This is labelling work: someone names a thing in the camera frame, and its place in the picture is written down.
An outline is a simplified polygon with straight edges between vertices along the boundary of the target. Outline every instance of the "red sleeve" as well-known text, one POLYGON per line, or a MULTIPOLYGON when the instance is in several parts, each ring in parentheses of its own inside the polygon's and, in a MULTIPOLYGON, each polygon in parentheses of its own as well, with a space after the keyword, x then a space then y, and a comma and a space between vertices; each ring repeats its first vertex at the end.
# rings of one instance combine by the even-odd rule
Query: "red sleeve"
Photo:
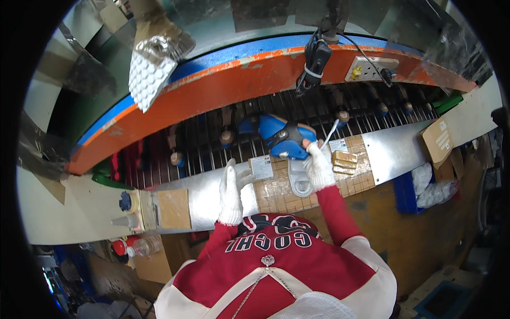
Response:
POLYGON ((346 239, 362 235, 336 185, 318 191, 317 199, 335 245, 340 246, 346 239))
POLYGON ((227 241, 234 238, 237 234, 237 226, 227 226, 220 222, 214 223, 214 231, 212 235, 209 237, 209 240, 206 243, 206 246, 198 255, 198 259, 207 256, 209 254, 209 250, 212 251, 219 246, 225 244, 227 241))

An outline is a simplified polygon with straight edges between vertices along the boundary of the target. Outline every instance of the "white plastic bag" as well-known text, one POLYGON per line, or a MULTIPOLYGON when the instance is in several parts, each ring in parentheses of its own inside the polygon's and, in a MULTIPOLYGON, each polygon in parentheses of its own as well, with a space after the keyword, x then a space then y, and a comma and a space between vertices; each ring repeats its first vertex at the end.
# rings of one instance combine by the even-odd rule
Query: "white plastic bag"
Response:
POLYGON ((420 167, 416 167, 411 171, 411 174, 413 175, 415 195, 418 196, 423 193, 430 183, 430 179, 432 178, 432 166, 427 162, 420 167))
POLYGON ((457 192, 457 180, 433 183, 427 186, 425 191, 416 199, 418 207, 429 208, 435 204, 448 201, 457 192))

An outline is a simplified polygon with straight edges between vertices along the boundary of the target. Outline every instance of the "blue plastic crate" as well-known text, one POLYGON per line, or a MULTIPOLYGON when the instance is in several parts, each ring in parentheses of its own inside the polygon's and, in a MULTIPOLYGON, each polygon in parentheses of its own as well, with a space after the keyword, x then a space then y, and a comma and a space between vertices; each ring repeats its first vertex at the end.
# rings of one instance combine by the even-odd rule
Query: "blue plastic crate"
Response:
MULTIPOLYGON (((435 181, 434 173, 430 182, 435 181)), ((419 208, 416 205, 416 194, 414 192, 413 175, 410 171, 393 179, 393 189, 395 190, 395 197, 397 198, 397 210, 400 213, 419 214, 425 208, 419 208)))

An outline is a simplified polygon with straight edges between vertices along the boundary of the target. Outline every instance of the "plastic water bottle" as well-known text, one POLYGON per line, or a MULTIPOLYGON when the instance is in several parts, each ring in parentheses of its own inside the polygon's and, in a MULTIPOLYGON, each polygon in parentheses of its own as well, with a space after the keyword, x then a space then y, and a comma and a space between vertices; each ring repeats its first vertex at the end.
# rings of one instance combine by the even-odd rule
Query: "plastic water bottle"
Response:
POLYGON ((127 254, 130 257, 148 256, 157 253, 161 249, 163 249, 163 242, 161 241, 161 237, 156 235, 135 240, 132 246, 126 248, 127 254))

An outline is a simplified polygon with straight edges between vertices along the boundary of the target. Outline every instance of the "blue painted edge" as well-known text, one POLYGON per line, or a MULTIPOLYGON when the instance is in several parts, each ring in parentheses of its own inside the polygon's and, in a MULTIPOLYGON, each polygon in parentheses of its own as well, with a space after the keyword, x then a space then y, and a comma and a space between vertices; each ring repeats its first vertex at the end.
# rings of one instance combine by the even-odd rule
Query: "blue painted edge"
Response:
POLYGON ((413 310, 415 310, 421 317, 425 317, 428 319, 453 319, 457 318, 461 309, 466 305, 469 300, 469 295, 472 290, 460 285, 457 285, 453 282, 443 280, 437 287, 427 295, 418 305, 416 305, 413 310), (459 297, 453 302, 450 309, 446 311, 441 317, 437 317, 430 313, 425 309, 425 305, 434 298, 441 289, 444 287, 450 287, 460 293, 459 297))
MULTIPOLYGON (((375 46, 375 47, 386 47, 387 41, 379 40, 363 36, 349 36, 358 45, 361 46, 375 46)), ((187 61, 177 67, 168 79, 168 84, 176 82, 182 78, 185 78, 191 74, 206 70, 210 67, 221 65, 223 63, 235 61, 237 59, 246 58, 252 55, 281 50, 291 47, 304 46, 310 39, 309 34, 303 35, 288 35, 279 36, 261 40, 255 40, 247 43, 236 44, 234 46, 226 47, 218 51, 214 51, 205 54, 196 59, 187 61)), ((344 37, 340 37, 338 44, 352 44, 344 37)), ((423 53, 400 44, 391 43, 391 49, 400 50, 406 53, 417 54, 423 56, 423 53)), ((131 95, 126 96, 120 100, 114 107, 108 112, 101 116, 82 136, 78 141, 78 149, 85 144, 85 142, 92 137, 98 130, 100 130, 106 123, 111 121, 114 117, 120 114, 122 111, 133 105, 135 102, 131 95)))

